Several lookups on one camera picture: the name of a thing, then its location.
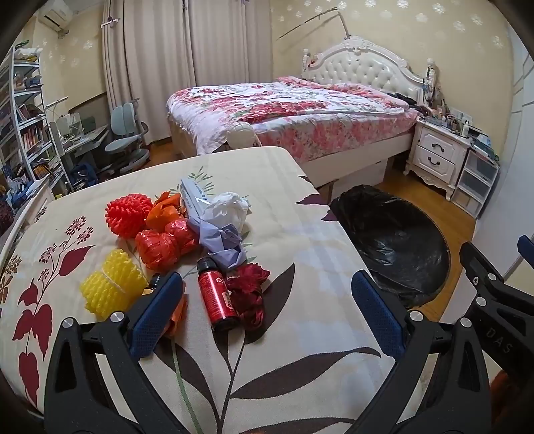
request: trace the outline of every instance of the crumpled purple paper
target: crumpled purple paper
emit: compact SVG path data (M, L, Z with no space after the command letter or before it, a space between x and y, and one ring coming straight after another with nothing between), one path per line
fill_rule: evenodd
M199 234L200 244L208 249L208 255L223 269L230 270L247 260L241 246L241 235L233 224L219 229L198 218L187 220L187 226Z

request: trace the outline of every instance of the tablecloth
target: tablecloth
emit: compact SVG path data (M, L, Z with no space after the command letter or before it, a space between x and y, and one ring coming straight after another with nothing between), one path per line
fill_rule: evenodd
M116 247L140 262L133 241L107 228L106 204L129 193L155 199L188 176L210 195L234 191L249 200L243 246L249 262L271 272L263 286L265 328L235 329L215 342L197 283L201 253L183 257L176 269L186 282L186 319L173 342L162 338L155 354L141 360L147 377L191 433L345 432L394 361L380 350L351 295L352 275L365 269L361 257L282 148L171 162L50 204L25 232L1 279L2 372L43 411L61 321L96 320L84 307L80 283ZM106 361L99 363L118 410L133 419Z

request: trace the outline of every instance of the crumpled white tissue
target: crumpled white tissue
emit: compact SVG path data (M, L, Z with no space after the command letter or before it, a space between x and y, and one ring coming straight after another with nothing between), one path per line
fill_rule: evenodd
M206 207L200 218L219 229L233 224L241 233L250 203L236 193L228 191L216 196Z

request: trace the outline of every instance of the bed frame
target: bed frame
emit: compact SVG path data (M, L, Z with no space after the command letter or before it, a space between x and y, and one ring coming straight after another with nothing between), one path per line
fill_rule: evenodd
M415 75L406 60L361 37L353 36L323 53L304 50L302 78L319 84L361 83L386 93L400 93L424 105L424 79ZM168 118L176 150L186 158L197 155L191 136L171 116ZM301 164L313 185L321 187L355 171L410 149L413 131L372 145L338 152ZM228 150L227 144L216 152Z

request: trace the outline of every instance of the blue gripper pad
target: blue gripper pad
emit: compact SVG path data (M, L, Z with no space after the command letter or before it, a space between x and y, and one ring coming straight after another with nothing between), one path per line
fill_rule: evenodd
M130 355L134 360L148 357L154 351L183 294L182 277L178 273L173 273L154 295L153 300L132 329Z
M352 277L352 297L384 354L398 361L406 351L402 327L362 272Z
M529 237L523 235L519 238L519 241L517 241L517 251L534 268L534 243Z

